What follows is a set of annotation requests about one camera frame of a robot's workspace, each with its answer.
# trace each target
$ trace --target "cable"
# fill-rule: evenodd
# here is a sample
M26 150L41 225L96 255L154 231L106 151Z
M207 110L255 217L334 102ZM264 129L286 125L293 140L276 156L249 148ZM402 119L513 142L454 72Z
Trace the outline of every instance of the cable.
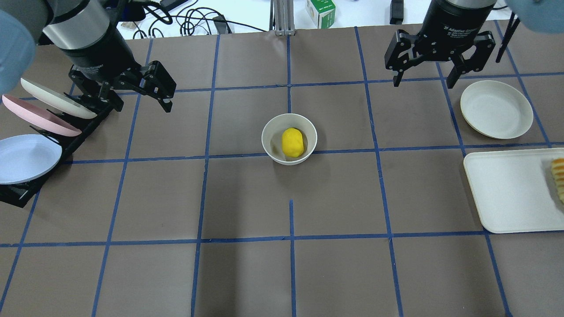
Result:
M194 5L196 5L196 4L198 3L198 1L199 1L199 0L196 0L193 4L182 8L182 10L178 11L177 15L180 15L180 14L182 13L182 11L184 11L184 10L190 8L190 7L193 7ZM178 17L176 18L176 21L177 21L178 25L182 25L182 24L178 21Z
M166 25L170 25L173 23L173 18L172 16L170 16L170 13L165 9L165 7L163 7L160 3L157 2L147 2L143 4L143 7L149 11L149 13L151 15L153 15L154 17L157 18L157 21L163 22ZM154 10L150 9L149 7L154 7L157 8L159 10L161 10L164 14L165 17L168 18L169 20L166 21L165 19L163 19L160 15L158 15Z
M184 16L183 16L183 15L171 15L171 17L184 17ZM201 18L201 17L193 17L192 19L195 19L195 20L214 21L213 19L206 19L206 18ZM157 23L157 22L158 22L158 20L153 21L153 23L151 24L151 26L149 27L149 29L152 29L153 25L154 25L155 23ZM231 20L225 20L225 23L233 23L233 24L241 25L241 26L243 26L243 27L248 27L248 28L251 28L251 29L255 29L255 30L257 30L257 31L266 32L266 30L259 29L259 28L257 28L257 27L252 26L252 25L248 25L248 24L244 24L244 23L239 23L239 22L235 22L235 21L231 21Z
M161 33L161 37L165 37L165 35L162 33L161 30L154 28L153 29L153 33L151 33L151 35L153 36L153 38L156 38L157 36L155 35L155 31L158 31L159 33Z
M137 33L140 34L141 38L146 38L147 34L140 29L140 27L137 25L137 23L135 21L133 21L133 24L135 24L135 26L137 27L137 31L135 31L135 33L133 33L133 39L135 39L135 36L137 35Z

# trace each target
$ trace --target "food on tray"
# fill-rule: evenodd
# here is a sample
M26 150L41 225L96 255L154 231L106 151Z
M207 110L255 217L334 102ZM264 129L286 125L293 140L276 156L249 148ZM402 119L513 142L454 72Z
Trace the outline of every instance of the food on tray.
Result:
M564 158L557 158L552 161L550 171L558 189L558 198L564 203Z

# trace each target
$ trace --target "table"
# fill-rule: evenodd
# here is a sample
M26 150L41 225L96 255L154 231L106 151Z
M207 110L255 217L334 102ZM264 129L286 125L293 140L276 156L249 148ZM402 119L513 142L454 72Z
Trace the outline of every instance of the table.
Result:
M559 315L564 233L485 231L462 160L564 144L564 38L521 27L500 64L451 90L446 63L394 88L395 28L130 41L178 83L172 113L121 93L124 110L33 201L0 204L2 316ZM484 25L498 43L504 28ZM25 77L76 94L69 67L39 47ZM460 95L484 78L530 98L525 135L494 140L464 121ZM261 146L285 112L319 133L296 166ZM2 107L0 138L24 133Z

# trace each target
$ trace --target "robotic arm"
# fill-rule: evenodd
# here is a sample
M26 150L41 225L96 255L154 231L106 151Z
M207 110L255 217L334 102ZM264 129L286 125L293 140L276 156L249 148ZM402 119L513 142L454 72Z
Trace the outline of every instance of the robotic arm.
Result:
M423 61L449 61L454 67L447 78L452 88L460 75L481 71L495 41L490 31L478 34L496 0L432 0L423 26L417 35L397 30L385 54L386 68L396 71L394 86L403 73ZM462 55L475 46L474 54Z
M564 3L559 0L506 0L521 21L536 32L564 32ZM447 78L452 88L462 74L481 71L495 41L490 31L478 33L496 0L432 0L421 30L411 35L397 30L384 56L387 69L396 72L399 86L404 72L424 61L452 61ZM466 59L462 53L475 47Z
M112 89L134 90L170 112L176 83L159 61L145 67L135 61L117 22L98 0L0 0L0 93L29 67L43 31L73 62L69 76L87 98L111 102L118 98ZM112 104L121 110L122 103Z

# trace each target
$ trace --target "blue tape line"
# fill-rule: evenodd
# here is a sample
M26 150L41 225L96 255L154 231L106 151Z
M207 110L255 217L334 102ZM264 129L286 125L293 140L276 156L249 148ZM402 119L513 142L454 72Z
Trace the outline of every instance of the blue tape line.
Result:
M177 89L175 93L194 93L197 91L211 91L211 88Z
M388 147L379 149L380 152L387 151L420 151L427 149L460 149L460 146L428 146L428 147Z
M556 73L530 73L530 74L522 74L519 73L521 77L535 77L535 76L561 76L564 75L564 72L556 72Z
M145 65L149 63L149 58L151 57L151 50L153 48L153 39L149 42L149 49L147 51L147 57L145 59ZM141 102L141 95L137 95L137 101L135 102L135 109L133 111L133 118L131 119L131 128L129 129L129 138L127 139L127 147L125 150L124 166L121 170L120 184L117 187L116 202L114 203L112 220L110 221L108 229L108 237L105 242L104 256L102 257L102 265L100 266L100 275L98 276L98 284L96 285L96 293L94 295L94 304L92 305L91 317L96 316L96 311L98 309L98 300L100 299L100 290L102 289L102 281L104 279L105 266L108 260L109 247L112 241L113 228L116 223L117 210L120 205L121 190L124 186L125 173L127 171L127 161L129 159L129 152L131 150L131 141L133 140L133 132L135 130L135 122L137 120L137 113L139 111L139 103Z
M117 95L118 96L131 96L131 95L138 95L138 93L133 92L133 91L128 91L128 92L125 92L125 93L117 93Z
M4 302L6 300L6 296L8 295L8 290L10 288L10 284L12 283L12 278L14 277L14 271L16 270L17 260L20 258L21 247L24 244L25 236L28 234L29 224L32 221L33 213L35 212L35 208L37 206L37 200L39 199L40 193L41 191L37 192L35 199L33 200L32 208L29 211L28 219L25 222L24 231L21 233L20 245L17 248L16 256L14 256L14 262L12 263L12 268L10 269L10 274L8 275L8 279L6 280L6 285L4 286L4 292L2 293L2 298L0 299L0 312L2 312L2 308L4 307Z
M514 78L517 77L517 75L515 74L505 74L505 75L466 75L463 77L460 77L460 80L465 80L465 79L489 79L489 78Z
M290 199L290 236L294 236L294 200Z
M200 243L245 243L289 240L289 236L201 239Z
M296 241L294 240L294 200L290 199L290 278L292 290L292 317L296 317Z
M486 243L488 245L488 252L490 253L490 258L493 266L493 273L495 274L495 279L497 281L497 287L499 288L499 293L501 295L501 301L503 302L503 308L505 309L505 316L513 317L511 311L509 311L509 304L507 303L507 298L505 296L505 291L503 290L503 283L501 282L501 276L499 275L499 269L497 268L497 262L495 260L494 248L492 247L492 242L490 241L490 235L484 229Z
M145 58L145 66L149 64L149 59L151 58L151 51L153 50L153 39L149 41L149 49L147 50L147 57Z
M246 89L270 89L270 88L280 88L286 85L264 85L264 86L241 86L241 87L215 87L215 91L220 90L246 90Z
M335 154L335 153L366 153L374 152L373 148L358 148L358 149L324 149L319 151L314 151L312 154Z
M292 77L291 77L291 67L290 67L290 36L286 36L286 65L288 74L288 113L292 112L292 93L290 89L292 88Z
M109 160L77 160L77 161L66 161L62 164L100 164L100 163L123 163L125 162L122 158L109 159Z
M178 160L202 160L205 159L203 155L195 156L166 156L166 157L140 157L130 158L129 162L147 162L147 161L178 161Z
M394 237L450 237L450 236L481 236L484 231L450 231L450 232L406 232L394 234Z
M456 137L459 140L460 150L462 151L462 155L466 156L466 150L464 149L464 141L462 141L462 135L460 134L460 129L458 127L458 123L456 122L455 110L452 107L451 97L448 95L446 80L444 79L443 72L440 69L439 63L435 62L435 65L437 66L437 71L439 72L440 83L443 86L444 97L447 99L448 110L451 113L452 124L454 124L455 126Z
M389 234L348 234L348 235L304 235L295 236L295 240L339 240L339 239L381 239Z
M356 85L364 81L337 81L337 82L313 82L313 83L294 83L292 87L311 87L311 86L336 86L336 85Z
M504 147L536 147L545 146L546 143L508 143L508 144L476 144L473 146L464 146L465 148L504 148Z
M368 104L368 117L370 119L370 127L372 130L372 139L374 141L374 149L376 153L376 165L378 167L378 178L380 180L380 190L382 193L382 203L384 205L384 217L386 219L386 230L388 237L390 239L390 260L391 260L391 268L394 278L394 288L395 288L395 296L398 303L398 313L400 317L403 317L403 306L402 306L402 297L399 290L399 279L398 279L398 271L395 265L395 252L394 252L394 244L392 242L392 230L390 224L390 214L388 212L388 205L386 199L386 188L384 186L384 176L382 175L382 165L380 159L380 151L378 146L378 140L376 138L376 129L374 128L374 117L372 116L372 103L370 100L370 90L368 89L368 78L366 75L366 65L364 64L364 55L362 53L362 45L360 44L360 35L358 34L358 28L354 27L354 32L356 35L356 43L358 45L358 53L360 55L360 63L362 65L362 75L364 78L364 90L366 92L366 101Z
M564 145L564 142L553 142L555 145ZM464 148L504 148L504 147L533 147L533 146L546 146L544 142L537 143L508 143L508 144L474 144L464 146ZM459 149L460 146L423 146L423 147L390 147L380 148L380 152L389 151L419 151L429 149ZM374 152L373 148L356 148L356 149L326 149L314 151L312 154L339 154L339 153L367 153ZM261 157L268 156L266 153L241 153L241 154L216 154L209 155L210 159L232 159L235 157ZM146 161L176 161L176 160L203 160L205 155L194 156L164 156L164 157L138 157L129 158L128 162L146 162ZM63 164L99 164L99 163L122 163L125 160L122 158L107 159L107 160L81 160L81 161L66 161Z
M497 20L494 20L494 23L495 23L495 26L497 28L497 32L499 33L500 37L503 38L503 32L501 31L501 28L499 27L499 23L497 22ZM544 137L545 142L547 143L547 146L549 148L552 148L552 144L550 143L550 140L548 138L548 134L544 130L543 123L540 121L539 114L537 113L537 111L535 109L535 105L533 104L531 97L529 97L529 94L527 92L527 88L525 87L525 84L523 83L523 79L521 78L521 74L519 74L519 70L517 69L517 65L515 64L515 61L513 60L513 56L511 55L511 51L509 50L509 47L506 48L505 52L507 53L507 57L509 57L509 61L511 61L511 65L513 66L513 69L515 70L515 74L517 75L517 80L519 81L521 89L523 90L523 95L525 96L525 98L527 98L527 100L531 104L532 113L535 116L536 123L539 125L540 132L543 134L543 137Z
M82 242L35 242L24 243L21 246L24 248L39 248L39 247L52 247L52 246L100 246L105 245L105 241L82 241Z
M554 73L530 73L530 74L519 74L521 77L534 77L534 76L559 76L564 75L564 72L554 72ZM472 79L491 79L491 78L511 78L518 77L516 74L501 74L501 75L467 75L460 77L461 80L472 80ZM421 78L404 78L402 81L439 81L440 77L421 77ZM393 82L391 79L383 80L368 80L368 83L388 83ZM311 86L337 86L337 85L356 85L364 83L364 81L338 81L338 82L311 82L311 83L294 83L288 82L287 84L277 84L277 85L263 85L263 86L236 86L236 87L216 87L215 90L245 90L245 89L271 89L280 87L311 87ZM211 91L211 88L194 88L194 89L177 89L175 93L193 93L197 91ZM137 93L118 93L118 95L135 95Z
M232 159L234 157L257 157L257 156L268 156L266 153L244 153L244 154L216 154L210 155L210 159Z
M198 239L178 240L145 240L145 241L112 241L111 245L155 245L155 244L190 244L197 243Z
M200 217L198 220L198 239L202 238L202 227L204 225L204 207L206 200L206 188L208 183L208 166L209 166L209 150L210 150L210 136L212 133L212 116L213 116L213 101L215 95L215 75L217 74L217 60L219 55L219 39L220 35L217 35L217 40L215 42L215 55L213 61L213 74L211 77L211 92L210 92L210 108L208 113L208 132L206 135L206 151L205 151L205 163L204 163L204 180L202 181L202 197L200 201ZM196 244L196 255L194 259L194 276L192 281L192 299L191 299L191 310L190 315L194 316L196 309L196 290L198 285L198 272L200 268L200 249L201 244Z

